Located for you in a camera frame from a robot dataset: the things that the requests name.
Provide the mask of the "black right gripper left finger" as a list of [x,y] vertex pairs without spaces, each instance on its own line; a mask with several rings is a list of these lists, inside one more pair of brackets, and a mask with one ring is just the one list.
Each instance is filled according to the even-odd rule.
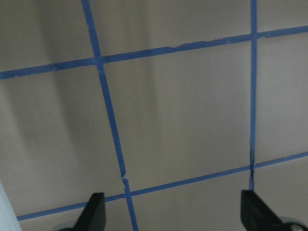
[[103,231],[106,226],[105,196],[93,193],[73,226],[74,231]]

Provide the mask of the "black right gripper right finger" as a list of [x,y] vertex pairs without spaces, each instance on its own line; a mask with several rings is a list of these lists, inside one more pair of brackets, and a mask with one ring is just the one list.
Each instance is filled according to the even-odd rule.
[[252,190],[241,191],[240,218],[247,231],[288,231],[289,227]]

